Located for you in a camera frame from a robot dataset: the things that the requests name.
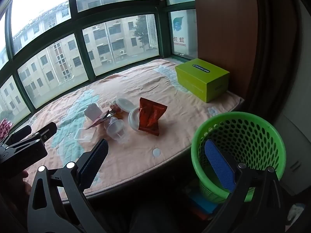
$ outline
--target box lid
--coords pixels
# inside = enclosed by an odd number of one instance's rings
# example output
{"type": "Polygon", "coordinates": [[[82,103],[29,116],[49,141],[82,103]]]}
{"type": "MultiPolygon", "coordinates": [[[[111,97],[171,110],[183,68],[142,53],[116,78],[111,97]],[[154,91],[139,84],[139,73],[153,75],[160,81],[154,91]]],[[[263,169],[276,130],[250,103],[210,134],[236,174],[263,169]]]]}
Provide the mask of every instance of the box lid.
{"type": "Polygon", "coordinates": [[[204,83],[209,83],[214,79],[229,73],[228,71],[218,66],[200,59],[190,60],[186,63],[176,66],[175,68],[176,70],[180,69],[187,74],[192,75],[204,83]]]}

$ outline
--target green box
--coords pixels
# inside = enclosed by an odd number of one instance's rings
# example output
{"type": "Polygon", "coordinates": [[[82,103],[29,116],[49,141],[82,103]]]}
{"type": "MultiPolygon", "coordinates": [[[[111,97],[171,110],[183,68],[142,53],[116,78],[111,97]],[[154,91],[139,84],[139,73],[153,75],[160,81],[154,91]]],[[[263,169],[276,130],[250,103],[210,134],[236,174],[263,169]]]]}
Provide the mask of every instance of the green box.
{"type": "Polygon", "coordinates": [[[204,102],[209,102],[228,89],[230,73],[200,59],[175,67],[180,85],[204,102]]]}

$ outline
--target orange plastic wrapper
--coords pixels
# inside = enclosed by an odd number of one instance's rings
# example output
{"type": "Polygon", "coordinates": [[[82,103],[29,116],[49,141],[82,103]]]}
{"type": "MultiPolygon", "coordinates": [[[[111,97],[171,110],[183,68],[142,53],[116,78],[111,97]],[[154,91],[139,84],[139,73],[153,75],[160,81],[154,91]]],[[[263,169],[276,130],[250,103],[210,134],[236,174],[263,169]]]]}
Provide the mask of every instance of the orange plastic wrapper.
{"type": "Polygon", "coordinates": [[[167,106],[140,98],[139,100],[139,130],[159,136],[158,119],[167,110],[167,106]]]}

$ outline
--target plastic laundry basket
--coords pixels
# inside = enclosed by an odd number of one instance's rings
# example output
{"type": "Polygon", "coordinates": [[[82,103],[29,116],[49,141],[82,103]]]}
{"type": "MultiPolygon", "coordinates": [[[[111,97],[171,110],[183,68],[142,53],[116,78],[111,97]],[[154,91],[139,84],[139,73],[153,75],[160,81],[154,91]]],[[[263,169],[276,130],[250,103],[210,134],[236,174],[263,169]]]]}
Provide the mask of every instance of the plastic laundry basket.
{"type": "MultiPolygon", "coordinates": [[[[208,139],[212,139],[218,149],[230,153],[237,162],[244,162],[250,168],[260,170],[272,166],[279,179],[283,175],[286,164],[285,146],[270,123],[244,112],[219,114],[198,128],[191,145],[191,158],[200,179],[200,190],[211,202],[224,202],[229,191],[221,186],[204,153],[208,139]]],[[[246,202],[251,201],[253,192],[254,188],[249,189],[246,202]]]]}

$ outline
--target bed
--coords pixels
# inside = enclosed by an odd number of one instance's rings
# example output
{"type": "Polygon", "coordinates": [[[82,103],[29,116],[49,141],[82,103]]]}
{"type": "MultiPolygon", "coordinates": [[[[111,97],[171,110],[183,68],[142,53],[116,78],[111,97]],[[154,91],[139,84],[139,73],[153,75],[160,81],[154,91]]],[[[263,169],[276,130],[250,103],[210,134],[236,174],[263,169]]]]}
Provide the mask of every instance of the bed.
{"type": "MultiPolygon", "coordinates": [[[[122,183],[156,169],[189,150],[196,129],[208,118],[236,109],[243,101],[230,92],[204,103],[178,84],[175,66],[167,60],[154,60],[126,71],[110,75],[88,86],[77,89],[37,112],[29,125],[35,132],[49,122],[55,122],[57,133],[45,145],[48,155],[27,169],[27,182],[32,184],[39,166],[60,168],[69,161],[76,161],[85,151],[90,151],[100,138],[109,144],[109,153],[92,186],[84,191],[86,196],[99,194],[122,183]],[[107,136],[103,123],[97,126],[93,139],[88,143],[74,139],[78,129],[87,127],[90,121],[84,110],[97,103],[103,110],[122,92],[139,106],[144,97],[168,106],[159,119],[159,137],[138,133],[130,128],[127,116],[123,118],[128,141],[119,144],[107,136]]],[[[60,195],[66,200],[62,188],[60,195]]]]}

